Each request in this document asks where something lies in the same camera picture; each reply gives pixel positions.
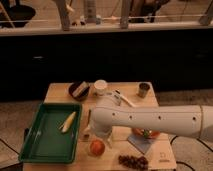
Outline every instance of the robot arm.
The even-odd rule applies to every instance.
[[[142,128],[213,142],[213,107],[121,107],[118,93],[107,93],[92,109],[90,128],[108,138],[112,126]]]

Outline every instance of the black cabinet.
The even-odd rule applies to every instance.
[[[212,88],[213,29],[8,36],[0,99],[43,99],[51,82],[152,81],[155,90]]]

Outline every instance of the paper cup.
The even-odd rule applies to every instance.
[[[106,93],[107,90],[107,82],[105,80],[97,80],[94,83],[95,93],[99,96],[102,96]]]

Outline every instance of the cable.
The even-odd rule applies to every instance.
[[[200,142],[201,144],[203,144],[206,148],[208,148],[211,152],[213,152],[213,149],[211,149],[206,143],[204,143],[203,141],[201,141],[200,139],[197,139],[198,142]]]
[[[173,144],[173,141],[174,141],[176,138],[178,138],[178,137],[179,137],[179,136],[177,136],[177,135],[176,135],[175,137],[173,137],[172,140],[170,141],[170,144],[172,145],[172,144]]]
[[[10,147],[4,140],[2,140],[2,139],[0,138],[0,141],[1,141],[5,146],[7,146],[9,149],[11,149],[13,152],[15,152],[16,154],[19,155],[19,152],[17,152],[17,151],[14,150],[12,147]]]
[[[184,166],[190,168],[192,171],[195,171],[195,169],[194,169],[192,166],[190,166],[189,164],[187,164],[187,163],[185,163],[185,162],[176,161],[176,163],[177,163],[177,164],[182,164],[182,165],[184,165]]]
[[[73,0],[70,0],[70,6],[72,6]]]
[[[118,7],[118,5],[119,5],[120,1],[121,1],[121,0],[118,0],[118,1],[117,1],[117,3],[115,4],[115,7],[113,8],[113,10],[112,10],[112,13],[111,13],[110,17],[113,15],[113,13],[115,12],[115,10],[117,9],[117,7]]]
[[[182,11],[182,13],[181,13],[181,15],[180,15],[180,21],[182,21],[183,14],[185,13],[186,7],[188,6],[188,2],[189,2],[189,0],[186,0],[185,5],[184,5],[184,8],[183,8],[183,11]]]
[[[179,137],[179,136],[177,136],[177,135],[176,135],[175,137],[173,137],[172,140],[170,141],[170,144],[172,145],[173,142],[174,142],[174,140],[176,140],[178,137]],[[192,166],[190,166],[189,164],[187,164],[187,163],[185,163],[185,162],[176,161],[176,163],[177,163],[177,164],[182,164],[182,165],[184,165],[184,166],[190,168],[192,171],[195,171],[195,169],[194,169]]]

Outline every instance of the green plastic tray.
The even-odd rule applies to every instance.
[[[19,161],[72,163],[75,159],[81,110],[80,104],[41,104],[21,149]],[[61,133],[59,127],[73,111],[77,113],[72,126],[67,133]]]

